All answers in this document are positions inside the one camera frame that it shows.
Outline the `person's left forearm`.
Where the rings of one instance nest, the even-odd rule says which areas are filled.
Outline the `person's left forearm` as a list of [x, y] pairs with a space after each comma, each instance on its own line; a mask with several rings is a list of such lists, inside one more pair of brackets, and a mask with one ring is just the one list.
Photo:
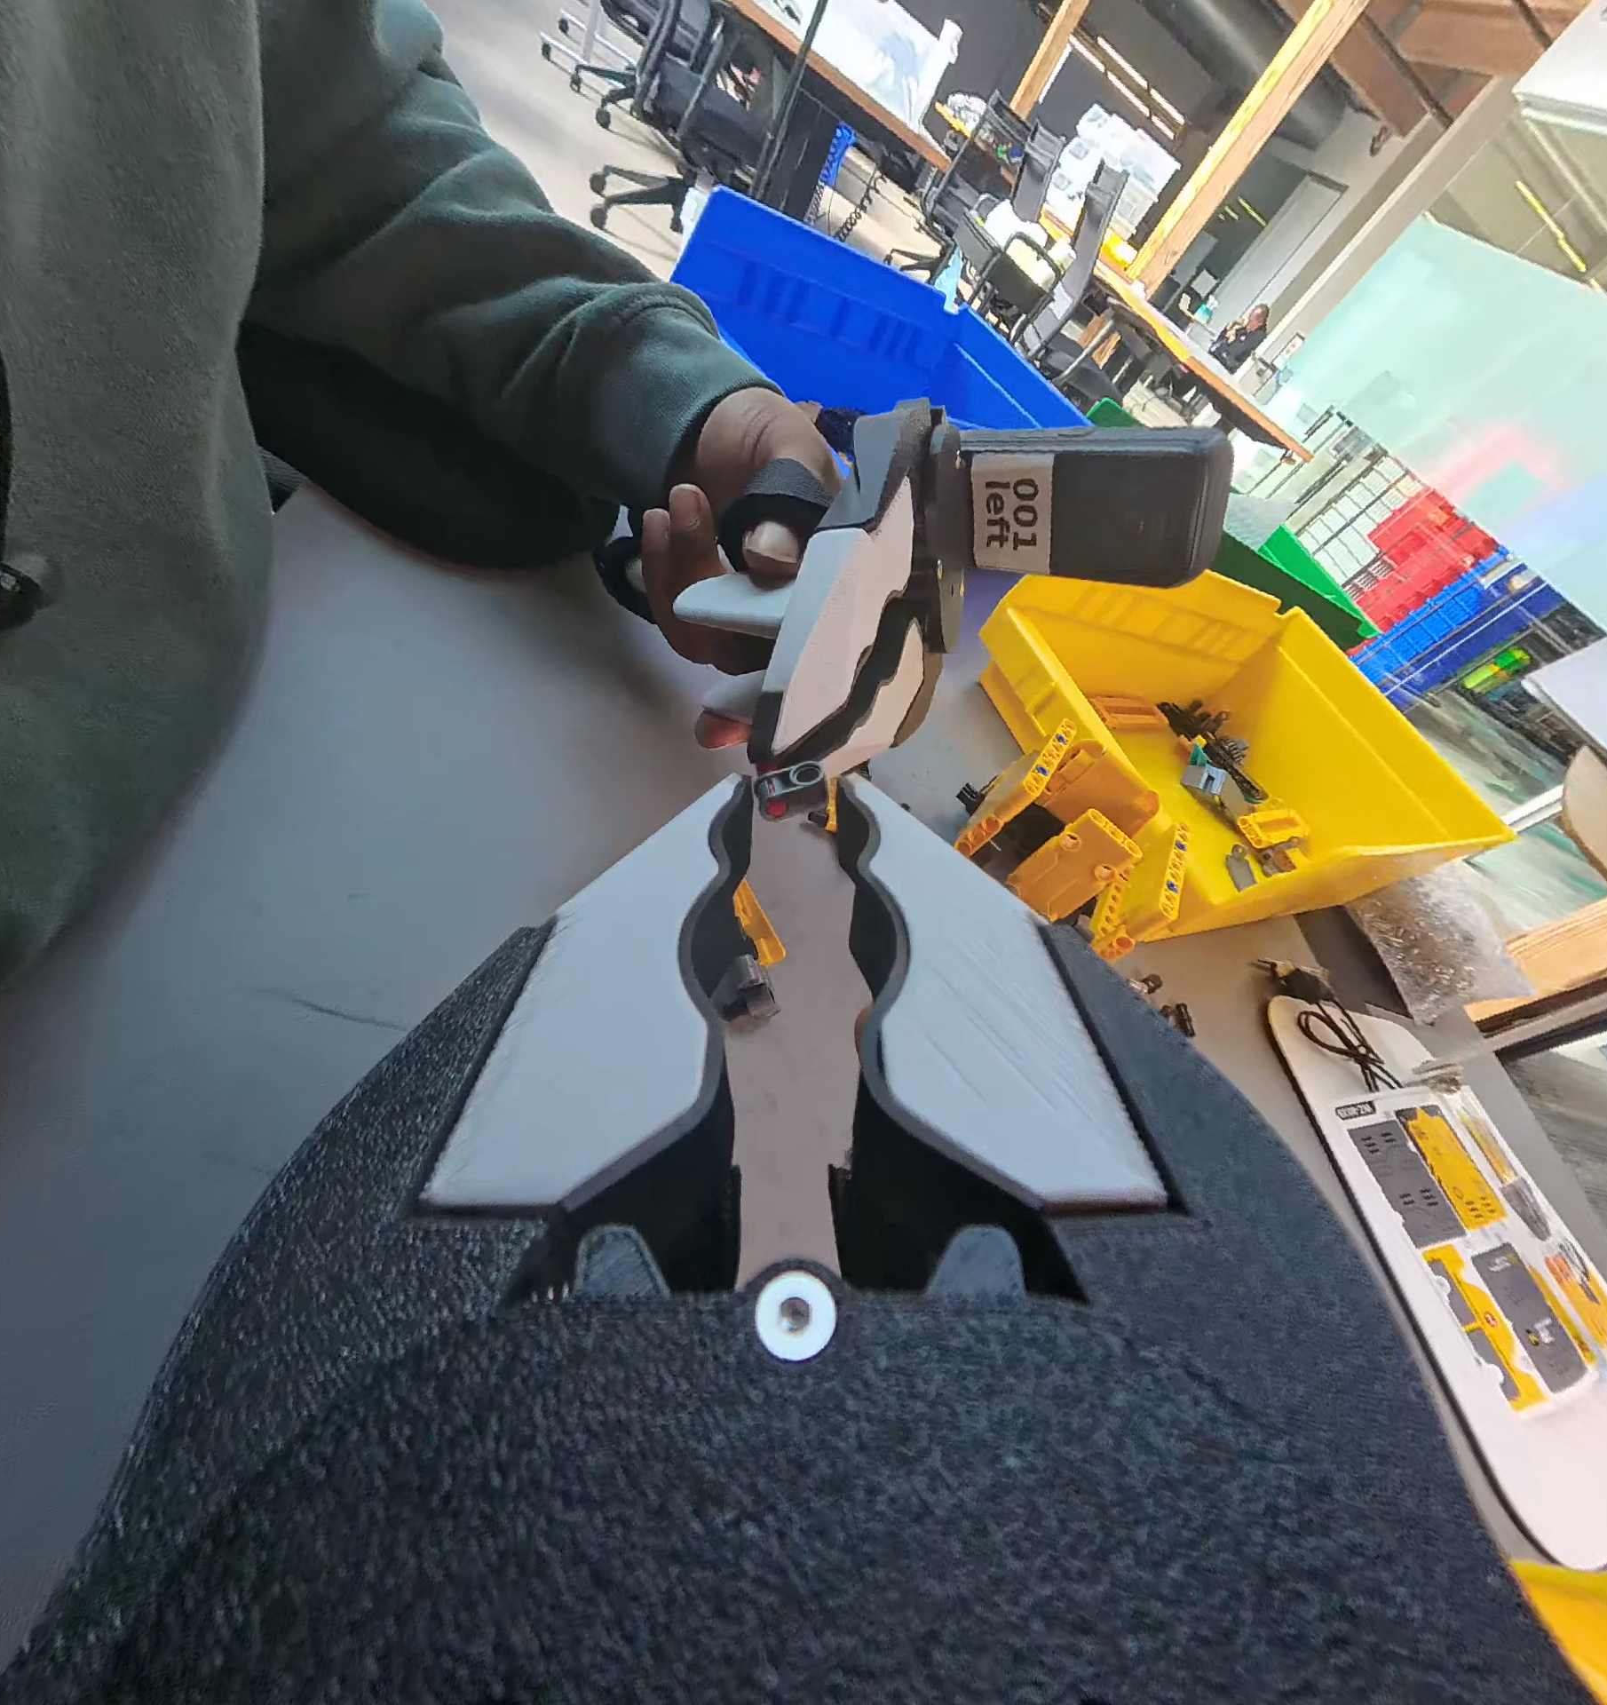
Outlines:
[[243, 327], [353, 357], [589, 501], [665, 494], [732, 399], [787, 411], [688, 290], [550, 210], [423, 3], [256, 15], [266, 207]]

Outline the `yellow black lego model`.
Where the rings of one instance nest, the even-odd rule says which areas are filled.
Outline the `yellow black lego model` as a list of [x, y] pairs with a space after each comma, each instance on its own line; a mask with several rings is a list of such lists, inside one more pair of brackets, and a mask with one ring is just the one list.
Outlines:
[[959, 788], [955, 849], [1109, 964], [1180, 922], [1190, 828], [1108, 738], [1063, 719], [988, 783]]

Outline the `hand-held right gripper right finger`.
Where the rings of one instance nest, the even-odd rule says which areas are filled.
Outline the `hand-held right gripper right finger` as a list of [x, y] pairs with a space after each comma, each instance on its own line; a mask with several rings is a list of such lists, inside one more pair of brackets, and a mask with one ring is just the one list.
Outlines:
[[1168, 1184], [1027, 906], [867, 777], [845, 780], [867, 983], [845, 1273], [1070, 1275], [1063, 1220]]

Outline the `green storage bin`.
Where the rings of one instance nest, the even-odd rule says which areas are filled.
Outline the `green storage bin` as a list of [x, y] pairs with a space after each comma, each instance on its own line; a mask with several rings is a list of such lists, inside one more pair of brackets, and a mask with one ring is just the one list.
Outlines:
[[1284, 611], [1301, 609], [1343, 652], [1374, 640], [1380, 627], [1288, 530], [1284, 517], [1282, 501], [1232, 492], [1223, 541], [1209, 570], [1276, 599]]

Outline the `wooden office table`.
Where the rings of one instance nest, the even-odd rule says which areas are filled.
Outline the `wooden office table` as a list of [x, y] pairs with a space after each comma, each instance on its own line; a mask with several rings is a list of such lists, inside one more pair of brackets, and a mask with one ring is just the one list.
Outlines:
[[1221, 367], [1206, 349], [1190, 341], [1162, 313], [1158, 313], [1137, 281], [1119, 268], [1098, 259], [1094, 263], [1090, 286], [1082, 294], [1082, 306], [1070, 310], [1067, 322], [1082, 322], [1074, 341], [1085, 359], [1113, 353], [1117, 341], [1143, 343], [1166, 371], [1184, 374], [1215, 408], [1225, 429], [1276, 448], [1290, 461], [1311, 461], [1314, 452], [1302, 440], [1278, 427], [1258, 403], [1237, 386], [1235, 375]]

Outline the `white book stand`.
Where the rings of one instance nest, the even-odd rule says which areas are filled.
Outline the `white book stand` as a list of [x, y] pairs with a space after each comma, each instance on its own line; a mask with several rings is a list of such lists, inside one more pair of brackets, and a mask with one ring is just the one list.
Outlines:
[[[1559, 828], [1584, 830], [1580, 849], [1607, 883], [1607, 762], [1580, 748], [1552, 804]], [[1341, 1100], [1380, 1090], [1472, 1090], [1607, 1279], [1607, 898], [1505, 944], [1532, 979], [1535, 999], [1485, 1000], [1420, 1025], [1368, 947], [1384, 973], [1378, 993], [1360, 989], [1368, 976], [1356, 973], [1334, 976], [1341, 996], [1323, 999], [1311, 972], [1268, 969], [1273, 999], [1265, 1020], [1351, 1214], [1478, 1470], [1542, 1560], [1601, 1569], [1607, 1390], [1589, 1388], [1576, 1404], [1514, 1416], [1483, 1380], [1420, 1263], [1399, 1250], [1392, 1214], [1374, 1201], [1368, 1175], [1333, 1115]]]

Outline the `person's left hand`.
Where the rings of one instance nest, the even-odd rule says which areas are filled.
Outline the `person's left hand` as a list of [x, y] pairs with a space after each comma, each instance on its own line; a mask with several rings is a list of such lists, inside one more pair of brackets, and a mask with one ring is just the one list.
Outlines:
[[834, 451], [816, 429], [816, 408], [762, 388], [729, 394], [675, 454], [665, 501], [638, 521], [640, 586], [669, 648], [732, 677], [762, 670], [770, 640], [691, 625], [675, 615], [675, 601], [688, 586], [724, 575], [724, 511], [773, 461], [808, 465], [827, 492], [843, 482]]

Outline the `person's green sweatshirt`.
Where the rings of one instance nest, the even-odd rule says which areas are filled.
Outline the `person's green sweatshirt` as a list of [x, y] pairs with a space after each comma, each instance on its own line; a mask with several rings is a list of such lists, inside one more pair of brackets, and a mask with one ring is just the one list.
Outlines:
[[255, 3], [0, 3], [0, 983], [215, 748], [268, 603], [235, 371], [262, 225]]

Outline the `bubble wrap sheet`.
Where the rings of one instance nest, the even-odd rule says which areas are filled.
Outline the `bubble wrap sheet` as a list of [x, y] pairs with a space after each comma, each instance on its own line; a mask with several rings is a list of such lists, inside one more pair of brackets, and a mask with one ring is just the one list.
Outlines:
[[1368, 893], [1345, 911], [1420, 1025], [1476, 1004], [1539, 996], [1453, 862]]

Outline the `stack of red blue bins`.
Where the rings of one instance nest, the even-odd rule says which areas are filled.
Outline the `stack of red blue bins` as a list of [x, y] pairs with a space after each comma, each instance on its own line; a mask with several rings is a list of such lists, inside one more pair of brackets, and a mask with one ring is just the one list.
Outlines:
[[1401, 713], [1452, 685], [1502, 693], [1589, 627], [1559, 587], [1421, 488], [1368, 530], [1372, 563], [1345, 586], [1374, 625], [1351, 652]]

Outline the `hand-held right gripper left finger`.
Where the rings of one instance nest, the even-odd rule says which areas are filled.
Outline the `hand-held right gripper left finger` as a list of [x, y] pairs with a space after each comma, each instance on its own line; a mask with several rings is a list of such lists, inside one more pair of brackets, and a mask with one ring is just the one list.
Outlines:
[[548, 922], [421, 1179], [421, 1212], [544, 1224], [533, 1282], [640, 1233], [665, 1282], [734, 1282], [742, 1179], [726, 1008], [751, 944], [734, 906], [751, 785], [724, 777]]

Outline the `black lego parts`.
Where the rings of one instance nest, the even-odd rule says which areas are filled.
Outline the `black lego parts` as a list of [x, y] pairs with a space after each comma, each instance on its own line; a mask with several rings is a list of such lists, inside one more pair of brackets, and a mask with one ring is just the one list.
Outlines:
[[1190, 705], [1159, 702], [1158, 713], [1178, 736], [1190, 762], [1223, 770], [1252, 804], [1268, 800], [1268, 788], [1248, 770], [1249, 740], [1225, 731], [1229, 713], [1213, 713], [1202, 699]]

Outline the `yellow bin with small parts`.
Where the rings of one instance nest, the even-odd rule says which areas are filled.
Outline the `yellow bin with small parts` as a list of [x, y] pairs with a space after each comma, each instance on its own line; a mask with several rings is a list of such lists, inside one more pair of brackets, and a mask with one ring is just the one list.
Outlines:
[[1607, 1573], [1514, 1560], [1525, 1597], [1589, 1691], [1607, 1701]]

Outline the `blue storage bin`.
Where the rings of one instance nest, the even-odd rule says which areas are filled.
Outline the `blue storage bin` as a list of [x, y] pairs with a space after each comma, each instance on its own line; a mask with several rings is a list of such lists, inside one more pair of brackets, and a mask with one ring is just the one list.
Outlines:
[[971, 310], [732, 187], [708, 195], [672, 282], [796, 403], [873, 416], [933, 399], [965, 429], [1085, 423]]

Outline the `yellow lego subassembly with rack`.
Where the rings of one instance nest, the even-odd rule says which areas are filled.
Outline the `yellow lego subassembly with rack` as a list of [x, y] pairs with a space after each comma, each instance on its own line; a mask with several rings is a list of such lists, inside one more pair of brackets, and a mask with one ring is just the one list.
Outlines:
[[770, 972], [787, 959], [787, 947], [749, 878], [745, 878], [732, 894], [732, 911], [738, 928], [736, 954], [732, 955], [712, 1000], [729, 1026], [751, 1029], [770, 1022], [779, 1012]]

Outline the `printed instruction sheet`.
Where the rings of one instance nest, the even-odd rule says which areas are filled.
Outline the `printed instruction sheet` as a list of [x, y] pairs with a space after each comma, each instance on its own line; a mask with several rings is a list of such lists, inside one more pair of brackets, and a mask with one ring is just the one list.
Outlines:
[[1333, 1106], [1453, 1331], [1514, 1416], [1607, 1390], [1607, 1279], [1472, 1090]]

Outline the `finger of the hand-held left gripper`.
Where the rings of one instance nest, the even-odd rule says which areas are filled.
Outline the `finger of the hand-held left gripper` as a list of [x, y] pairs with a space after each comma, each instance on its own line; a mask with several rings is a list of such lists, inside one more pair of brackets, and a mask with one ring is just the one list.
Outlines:
[[902, 743], [937, 687], [946, 653], [926, 640], [917, 601], [888, 601], [859, 662], [859, 693], [869, 699], [859, 717], [859, 762], [871, 762]]
[[859, 662], [888, 601], [906, 601], [914, 571], [914, 497], [894, 494], [873, 523], [822, 526], [793, 580], [749, 727], [758, 774], [822, 762], [859, 764]]

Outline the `black office chair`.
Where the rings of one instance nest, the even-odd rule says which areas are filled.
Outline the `black office chair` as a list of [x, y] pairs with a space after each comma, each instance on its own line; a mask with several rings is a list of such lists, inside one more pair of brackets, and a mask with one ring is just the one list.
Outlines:
[[734, 40], [729, 3], [589, 3], [569, 86], [602, 80], [593, 120], [611, 128], [624, 105], [663, 137], [675, 159], [665, 174], [603, 163], [589, 178], [589, 221], [603, 232], [622, 207], [663, 207], [684, 232], [697, 187], [751, 190], [770, 145], [770, 128], [726, 85]]
[[1004, 237], [988, 225], [988, 212], [969, 212], [959, 225], [965, 259], [965, 310], [983, 318], [1025, 357], [1041, 357], [1074, 318], [1113, 227], [1113, 214], [1131, 174], [1098, 163], [1080, 207], [1074, 241], [1064, 259], [1047, 237], [1015, 225]]

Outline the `large yellow storage bin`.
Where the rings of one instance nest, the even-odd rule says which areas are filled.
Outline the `large yellow storage bin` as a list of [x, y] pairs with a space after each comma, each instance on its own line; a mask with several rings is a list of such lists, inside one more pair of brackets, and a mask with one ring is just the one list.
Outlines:
[[[1168, 938], [1352, 903], [1513, 840], [1309, 615], [1215, 571], [1176, 591], [1025, 576], [980, 637], [983, 687], [1022, 754], [1070, 719], [1108, 738], [1190, 828]], [[1301, 809], [1309, 842], [1248, 849], [1235, 821], [1258, 804], [1223, 770], [1190, 762], [1172, 731], [1109, 731], [1089, 705], [1108, 693], [1229, 713], [1265, 801]]]

